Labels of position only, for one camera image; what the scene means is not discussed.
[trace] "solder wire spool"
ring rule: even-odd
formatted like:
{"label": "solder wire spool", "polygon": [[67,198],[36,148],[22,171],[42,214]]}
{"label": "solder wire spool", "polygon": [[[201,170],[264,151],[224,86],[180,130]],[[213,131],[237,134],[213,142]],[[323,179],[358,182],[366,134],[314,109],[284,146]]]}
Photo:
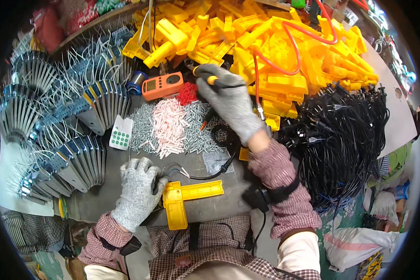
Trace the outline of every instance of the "solder wire spool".
{"label": "solder wire spool", "polygon": [[132,79],[126,83],[126,90],[131,95],[141,95],[141,85],[148,79],[142,71],[135,71]]}

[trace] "plaid arm sleeve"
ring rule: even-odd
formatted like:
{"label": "plaid arm sleeve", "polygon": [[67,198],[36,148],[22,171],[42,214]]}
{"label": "plaid arm sleeve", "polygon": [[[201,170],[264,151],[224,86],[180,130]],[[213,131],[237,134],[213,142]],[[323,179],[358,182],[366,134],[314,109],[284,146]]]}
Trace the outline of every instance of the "plaid arm sleeve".
{"label": "plaid arm sleeve", "polygon": [[[267,149],[249,155],[249,169],[270,189],[289,186],[296,177],[287,149],[275,140],[271,141]],[[270,237],[279,238],[296,228],[322,227],[319,215],[309,203],[310,199],[308,191],[299,184],[287,200],[273,205],[274,227]]]}
{"label": "plaid arm sleeve", "polygon": [[87,233],[87,245],[84,246],[78,259],[87,265],[101,265],[117,269],[117,257],[119,249],[109,250],[102,246],[101,238],[109,244],[121,248],[132,238],[132,232],[124,232],[117,222],[106,212],[99,218],[95,227]]}

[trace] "pile of yellow plastic parts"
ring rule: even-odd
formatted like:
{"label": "pile of yellow plastic parts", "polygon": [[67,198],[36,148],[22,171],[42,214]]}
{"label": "pile of yellow plastic parts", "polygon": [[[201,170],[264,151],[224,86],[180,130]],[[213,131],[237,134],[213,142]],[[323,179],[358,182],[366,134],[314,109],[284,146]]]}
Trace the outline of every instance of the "pile of yellow plastic parts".
{"label": "pile of yellow plastic parts", "polygon": [[[141,27],[147,11],[148,8],[133,15],[138,31],[124,47],[125,56],[138,57],[152,68],[171,61],[176,55],[187,55],[200,64],[221,65],[223,56],[230,54],[234,59],[230,71],[241,75],[249,85],[255,82],[254,50],[284,70],[296,69],[296,54],[283,29],[283,21],[292,22],[325,39],[333,38],[326,18],[318,16],[319,32],[304,24],[294,8],[289,12],[267,10],[254,0],[246,0],[240,5],[227,0],[216,5],[211,0],[185,5],[185,2],[175,0],[157,5],[155,50],[150,53],[140,47],[149,37],[148,19]],[[153,17],[151,21],[152,37]],[[259,96],[263,99],[265,112],[297,117],[292,101],[301,103],[304,95],[313,95],[333,81],[340,81],[350,91],[377,83],[378,76],[359,56],[366,47],[358,27],[353,26],[347,32],[336,20],[331,22],[339,38],[334,45],[319,42],[289,27],[301,57],[301,70],[296,75],[284,75],[258,59]],[[255,95],[255,86],[248,89]]]}

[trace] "bundle of black cables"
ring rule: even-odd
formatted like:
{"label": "bundle of black cables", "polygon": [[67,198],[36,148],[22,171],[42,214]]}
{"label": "bundle of black cables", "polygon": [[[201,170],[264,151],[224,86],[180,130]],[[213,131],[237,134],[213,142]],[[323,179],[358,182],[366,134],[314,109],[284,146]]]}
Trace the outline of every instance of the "bundle of black cables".
{"label": "bundle of black cables", "polygon": [[285,119],[278,141],[300,161],[314,209],[323,213],[354,199],[386,144],[384,88],[348,92],[339,83],[307,98],[297,119]]}

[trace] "multimeter display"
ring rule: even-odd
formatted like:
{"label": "multimeter display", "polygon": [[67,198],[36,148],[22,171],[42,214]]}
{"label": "multimeter display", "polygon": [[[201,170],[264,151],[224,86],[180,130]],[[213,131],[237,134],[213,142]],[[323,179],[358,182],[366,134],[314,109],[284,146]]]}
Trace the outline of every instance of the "multimeter display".
{"label": "multimeter display", "polygon": [[155,90],[155,80],[146,83],[146,91]]}

